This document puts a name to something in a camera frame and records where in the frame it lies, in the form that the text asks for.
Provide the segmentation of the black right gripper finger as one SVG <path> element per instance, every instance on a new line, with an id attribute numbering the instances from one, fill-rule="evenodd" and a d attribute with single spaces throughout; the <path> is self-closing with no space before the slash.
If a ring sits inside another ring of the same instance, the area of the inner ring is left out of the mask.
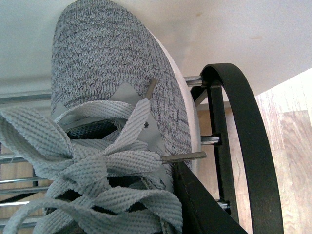
<path id="1" fill-rule="evenodd" d="M 184 234 L 245 234 L 184 162 L 173 165 L 174 193 L 182 204 Z"/>

